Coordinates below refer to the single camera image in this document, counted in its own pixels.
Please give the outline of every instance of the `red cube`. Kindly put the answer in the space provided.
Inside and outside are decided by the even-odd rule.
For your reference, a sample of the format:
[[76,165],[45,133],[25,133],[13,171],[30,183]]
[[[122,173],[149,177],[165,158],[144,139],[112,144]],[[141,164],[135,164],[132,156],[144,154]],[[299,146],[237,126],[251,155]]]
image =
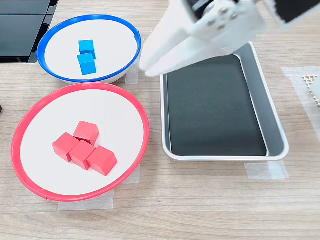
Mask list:
[[94,170],[104,176],[107,176],[118,162],[115,154],[102,146],[98,146],[86,160]]
[[88,170],[90,168],[89,163],[87,162],[87,158],[96,150],[96,148],[86,141],[81,140],[70,152],[71,160],[83,168],[84,170]]
[[79,140],[71,136],[69,133],[64,133],[55,141],[52,146],[57,155],[66,160],[71,161],[69,152],[79,143]]
[[78,140],[84,140],[91,145],[95,145],[99,136],[97,125],[85,121],[80,121],[73,134]]

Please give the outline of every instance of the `cube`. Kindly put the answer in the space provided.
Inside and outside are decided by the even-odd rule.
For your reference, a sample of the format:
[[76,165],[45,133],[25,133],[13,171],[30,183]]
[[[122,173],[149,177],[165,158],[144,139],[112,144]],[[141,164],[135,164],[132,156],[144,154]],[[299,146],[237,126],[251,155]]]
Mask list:
[[71,161],[69,152],[79,143],[79,140],[71,136],[69,133],[64,133],[55,141],[52,146],[54,152],[68,163]]
[[84,170],[88,170],[90,168],[89,163],[87,162],[87,158],[96,150],[94,146],[87,143],[86,141],[81,140],[70,152],[71,160],[83,168]]
[[93,59],[96,59],[96,51],[93,40],[79,41],[80,54],[92,54]]
[[78,55],[82,75],[95,74],[97,72],[94,57],[91,53]]
[[98,146],[86,160],[92,169],[104,176],[107,176],[118,162],[115,154],[102,146]]
[[84,140],[88,144],[95,145],[99,136],[99,129],[98,126],[93,123],[80,121],[73,136],[80,141]]

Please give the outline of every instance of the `wood grain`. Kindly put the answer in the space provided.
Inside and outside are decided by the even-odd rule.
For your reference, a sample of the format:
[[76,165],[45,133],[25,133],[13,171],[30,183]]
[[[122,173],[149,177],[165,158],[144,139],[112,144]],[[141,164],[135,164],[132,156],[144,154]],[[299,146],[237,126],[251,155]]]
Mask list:
[[[146,39],[166,0],[60,0],[56,24],[79,15],[108,14],[133,23]],[[145,107],[151,138],[139,184],[115,189],[114,209],[58,212],[58,203],[31,193],[17,178],[11,141],[22,117],[62,81],[38,63],[0,64],[1,240],[317,240],[320,237],[320,142],[281,67],[320,66],[320,14],[287,32],[269,23],[254,41],[287,134],[290,178],[249,180],[243,163],[175,163],[161,147],[159,78],[116,84]]]

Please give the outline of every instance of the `tape strip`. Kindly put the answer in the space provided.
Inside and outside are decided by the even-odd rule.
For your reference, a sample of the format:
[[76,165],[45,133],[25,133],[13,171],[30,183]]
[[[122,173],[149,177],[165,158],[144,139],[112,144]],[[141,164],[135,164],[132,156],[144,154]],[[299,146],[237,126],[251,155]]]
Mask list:
[[320,140],[320,111],[308,85],[305,83],[305,76],[317,76],[320,74],[320,66],[311,67],[284,67],[282,71],[289,77],[291,83],[302,103],[302,106],[310,119],[314,131]]
[[282,67],[286,77],[302,77],[304,75],[318,75],[320,66],[305,66],[305,67]]
[[136,85],[139,79],[139,63],[140,57],[138,57],[135,62],[131,65],[129,71],[125,75],[125,84]]
[[244,166],[250,180],[285,180],[289,178],[283,160],[268,161],[267,163],[245,163]]
[[138,184],[140,183],[140,164],[137,168],[131,173],[131,175],[123,181],[122,184]]
[[104,210],[114,208],[114,191],[83,201],[59,202],[58,211]]

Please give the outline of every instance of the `blue cube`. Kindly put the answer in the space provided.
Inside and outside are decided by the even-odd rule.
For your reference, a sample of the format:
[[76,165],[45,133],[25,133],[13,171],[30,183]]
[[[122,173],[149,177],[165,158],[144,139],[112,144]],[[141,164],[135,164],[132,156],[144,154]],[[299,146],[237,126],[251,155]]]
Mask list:
[[97,72],[94,57],[91,53],[78,55],[82,75],[95,74]]
[[93,40],[79,41],[80,54],[92,54],[93,58],[96,59],[96,51]]

